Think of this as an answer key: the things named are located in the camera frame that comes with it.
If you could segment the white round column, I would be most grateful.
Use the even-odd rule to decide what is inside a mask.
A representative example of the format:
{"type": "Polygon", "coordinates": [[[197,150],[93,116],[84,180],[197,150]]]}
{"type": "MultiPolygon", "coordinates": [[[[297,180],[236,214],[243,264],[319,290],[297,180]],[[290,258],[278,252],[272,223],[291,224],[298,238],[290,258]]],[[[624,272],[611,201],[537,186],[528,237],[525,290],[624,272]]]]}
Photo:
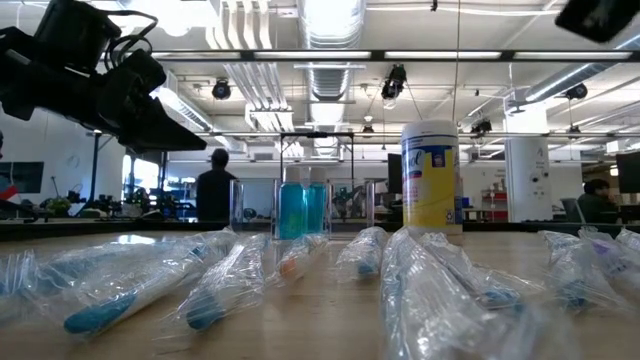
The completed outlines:
{"type": "Polygon", "coordinates": [[[505,116],[504,129],[509,221],[551,220],[546,110],[537,106],[514,110],[505,116]]]}

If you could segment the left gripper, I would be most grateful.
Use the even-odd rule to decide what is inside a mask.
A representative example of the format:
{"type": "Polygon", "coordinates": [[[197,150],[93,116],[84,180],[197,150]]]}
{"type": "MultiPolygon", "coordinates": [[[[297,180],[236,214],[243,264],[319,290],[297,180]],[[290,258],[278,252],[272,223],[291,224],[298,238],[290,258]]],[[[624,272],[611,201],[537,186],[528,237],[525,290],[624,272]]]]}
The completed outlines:
{"type": "Polygon", "coordinates": [[[138,49],[104,74],[84,75],[18,29],[0,30],[0,106],[28,121],[44,108],[111,133],[136,152],[204,150],[207,143],[169,117],[150,93],[165,81],[162,67],[138,49]]]}

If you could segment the clear acrylic organizer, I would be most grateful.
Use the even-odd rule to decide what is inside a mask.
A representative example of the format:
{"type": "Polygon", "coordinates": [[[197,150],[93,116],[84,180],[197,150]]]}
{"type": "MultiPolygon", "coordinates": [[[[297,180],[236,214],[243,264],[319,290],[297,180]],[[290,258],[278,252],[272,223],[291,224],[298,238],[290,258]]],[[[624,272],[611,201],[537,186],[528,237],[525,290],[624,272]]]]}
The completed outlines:
{"type": "MultiPolygon", "coordinates": [[[[279,189],[283,180],[279,178],[240,179],[231,182],[230,226],[241,231],[240,225],[268,223],[271,230],[265,232],[274,240],[279,238],[279,189]]],[[[307,188],[310,178],[302,178],[306,197],[307,232],[307,188]]],[[[324,231],[331,235],[331,226],[338,223],[374,225],[374,182],[353,178],[327,178],[327,201],[324,231]]]]}

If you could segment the orange white toothbrush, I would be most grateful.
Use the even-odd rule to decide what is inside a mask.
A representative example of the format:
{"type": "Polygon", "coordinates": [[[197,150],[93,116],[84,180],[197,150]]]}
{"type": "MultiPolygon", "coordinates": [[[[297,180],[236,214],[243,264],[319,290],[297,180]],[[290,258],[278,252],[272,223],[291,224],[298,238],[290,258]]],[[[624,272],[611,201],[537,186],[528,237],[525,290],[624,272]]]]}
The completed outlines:
{"type": "Polygon", "coordinates": [[[285,286],[305,276],[318,258],[327,250],[329,237],[326,234],[305,234],[292,240],[281,258],[275,264],[275,270],[268,278],[271,286],[285,286]]]}

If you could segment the black stand frame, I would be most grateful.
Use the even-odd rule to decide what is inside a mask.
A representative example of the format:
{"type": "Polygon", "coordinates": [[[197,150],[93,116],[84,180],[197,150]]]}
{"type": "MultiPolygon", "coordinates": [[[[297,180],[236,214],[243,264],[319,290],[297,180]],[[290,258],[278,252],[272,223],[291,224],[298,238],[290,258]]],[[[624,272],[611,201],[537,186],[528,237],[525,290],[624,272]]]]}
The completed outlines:
{"type": "Polygon", "coordinates": [[[279,170],[280,170],[280,179],[284,179],[285,169],[284,169],[284,140],[293,137],[294,140],[297,140],[299,137],[305,137],[308,139],[321,139],[321,138],[335,138],[338,142],[341,141],[342,138],[348,138],[350,140],[350,144],[348,145],[348,149],[351,153],[354,153],[355,147],[355,134],[353,132],[325,132],[325,131],[311,131],[311,132],[280,132],[276,134],[276,137],[279,139],[280,145],[280,162],[279,162],[279,170]]]}

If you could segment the red shelf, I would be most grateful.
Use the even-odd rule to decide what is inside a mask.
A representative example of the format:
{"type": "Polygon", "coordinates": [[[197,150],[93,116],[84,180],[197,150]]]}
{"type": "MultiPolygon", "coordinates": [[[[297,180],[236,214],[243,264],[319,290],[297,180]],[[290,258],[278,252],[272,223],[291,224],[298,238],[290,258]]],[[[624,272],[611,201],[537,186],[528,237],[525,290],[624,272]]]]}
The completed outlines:
{"type": "Polygon", "coordinates": [[[502,223],[508,221],[508,198],[506,191],[481,191],[481,218],[485,222],[502,223]]]}

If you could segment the person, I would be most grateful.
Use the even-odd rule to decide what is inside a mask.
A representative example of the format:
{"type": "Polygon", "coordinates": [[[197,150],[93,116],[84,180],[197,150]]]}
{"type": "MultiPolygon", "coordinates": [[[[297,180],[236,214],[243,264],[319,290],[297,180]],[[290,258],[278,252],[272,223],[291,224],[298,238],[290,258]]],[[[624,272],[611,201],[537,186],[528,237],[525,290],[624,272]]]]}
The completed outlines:
{"type": "Polygon", "coordinates": [[[577,203],[586,223],[615,224],[618,221],[618,206],[610,198],[609,190],[609,183],[602,179],[584,184],[584,193],[577,203]]]}
{"type": "Polygon", "coordinates": [[[230,219],[231,182],[237,177],[226,170],[229,153],[222,148],[211,155],[211,169],[200,174],[196,185],[199,222],[225,222],[230,219]]]}

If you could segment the green plant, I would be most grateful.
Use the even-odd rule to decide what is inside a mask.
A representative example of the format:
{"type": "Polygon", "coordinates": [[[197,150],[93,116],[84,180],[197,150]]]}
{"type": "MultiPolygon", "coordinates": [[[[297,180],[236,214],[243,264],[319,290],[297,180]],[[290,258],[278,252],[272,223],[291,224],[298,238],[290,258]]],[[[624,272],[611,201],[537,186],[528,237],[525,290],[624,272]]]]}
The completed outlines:
{"type": "Polygon", "coordinates": [[[55,217],[68,217],[71,202],[66,197],[55,197],[45,200],[41,207],[55,217]]]}

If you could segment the black monitor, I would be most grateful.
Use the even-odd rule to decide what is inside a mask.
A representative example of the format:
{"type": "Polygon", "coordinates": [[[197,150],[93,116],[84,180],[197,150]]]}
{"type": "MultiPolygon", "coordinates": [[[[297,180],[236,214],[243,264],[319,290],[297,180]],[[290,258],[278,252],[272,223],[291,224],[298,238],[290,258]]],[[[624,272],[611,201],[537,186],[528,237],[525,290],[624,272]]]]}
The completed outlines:
{"type": "Polygon", "coordinates": [[[0,191],[15,186],[20,194],[39,193],[43,171],[43,162],[0,162],[0,191]]]}
{"type": "Polygon", "coordinates": [[[621,193],[640,193],[640,151],[616,155],[621,193]]]}
{"type": "Polygon", "coordinates": [[[389,193],[402,194],[403,193],[403,169],[402,169],[402,156],[400,154],[387,154],[388,165],[388,184],[387,189],[389,193]]]}

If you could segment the silver ventilation duct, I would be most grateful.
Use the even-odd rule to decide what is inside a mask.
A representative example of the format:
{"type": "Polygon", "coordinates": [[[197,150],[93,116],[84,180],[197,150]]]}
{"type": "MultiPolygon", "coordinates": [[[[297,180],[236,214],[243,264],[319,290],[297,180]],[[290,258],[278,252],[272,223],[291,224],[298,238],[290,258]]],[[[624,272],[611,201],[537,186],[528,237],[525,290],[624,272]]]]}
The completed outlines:
{"type": "MultiPolygon", "coordinates": [[[[303,47],[311,50],[353,50],[364,27],[366,0],[297,0],[303,47]]],[[[306,71],[309,116],[314,129],[337,132],[343,122],[343,101],[353,71],[346,63],[312,63],[306,71]]]]}

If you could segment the black gantry frame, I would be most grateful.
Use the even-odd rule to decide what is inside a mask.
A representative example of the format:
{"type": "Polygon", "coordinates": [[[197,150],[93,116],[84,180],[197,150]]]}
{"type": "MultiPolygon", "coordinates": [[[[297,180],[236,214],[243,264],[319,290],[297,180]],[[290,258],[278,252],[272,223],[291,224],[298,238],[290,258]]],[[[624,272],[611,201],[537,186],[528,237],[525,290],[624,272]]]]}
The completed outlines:
{"type": "Polygon", "coordinates": [[[87,133],[93,141],[89,197],[112,196],[124,201],[139,188],[147,192],[163,186],[168,153],[137,152],[120,145],[114,136],[94,130],[87,133]]]}

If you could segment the yellow Lysol wipes canister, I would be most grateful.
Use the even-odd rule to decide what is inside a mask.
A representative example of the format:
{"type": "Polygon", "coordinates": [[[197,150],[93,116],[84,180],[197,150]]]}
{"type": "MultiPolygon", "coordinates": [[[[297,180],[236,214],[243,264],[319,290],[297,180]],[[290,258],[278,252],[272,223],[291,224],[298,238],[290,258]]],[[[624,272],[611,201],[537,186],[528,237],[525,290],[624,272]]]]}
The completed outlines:
{"type": "Polygon", "coordinates": [[[403,225],[429,232],[463,230],[459,138],[449,120],[410,123],[401,136],[403,225]]]}

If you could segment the grey office chair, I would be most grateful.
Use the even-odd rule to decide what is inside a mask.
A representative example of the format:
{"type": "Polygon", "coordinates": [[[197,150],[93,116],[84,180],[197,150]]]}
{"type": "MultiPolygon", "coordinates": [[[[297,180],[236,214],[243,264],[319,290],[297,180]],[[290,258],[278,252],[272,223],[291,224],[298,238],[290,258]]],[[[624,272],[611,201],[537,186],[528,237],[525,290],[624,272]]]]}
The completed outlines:
{"type": "Polygon", "coordinates": [[[586,223],[585,217],[576,198],[562,198],[561,203],[568,222],[581,224],[586,223]]]}

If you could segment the silver ceiling pipe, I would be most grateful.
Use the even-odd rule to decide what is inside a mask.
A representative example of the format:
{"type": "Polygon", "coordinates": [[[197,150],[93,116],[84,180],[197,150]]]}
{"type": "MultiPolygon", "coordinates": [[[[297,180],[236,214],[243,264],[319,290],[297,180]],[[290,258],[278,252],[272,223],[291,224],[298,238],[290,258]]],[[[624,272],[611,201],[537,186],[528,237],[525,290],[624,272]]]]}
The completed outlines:
{"type": "Polygon", "coordinates": [[[515,97],[518,106],[544,101],[632,59],[640,61],[640,31],[606,51],[518,51],[516,60],[569,63],[515,97]]]}

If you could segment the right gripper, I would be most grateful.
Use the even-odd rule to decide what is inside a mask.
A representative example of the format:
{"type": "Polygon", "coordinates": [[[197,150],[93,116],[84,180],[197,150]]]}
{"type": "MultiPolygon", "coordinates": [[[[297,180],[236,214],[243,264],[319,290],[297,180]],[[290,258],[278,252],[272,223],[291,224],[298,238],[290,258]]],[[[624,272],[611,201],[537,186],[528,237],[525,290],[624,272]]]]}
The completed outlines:
{"type": "Polygon", "coordinates": [[[623,31],[640,13],[640,0],[569,0],[555,25],[596,43],[623,31]]]}

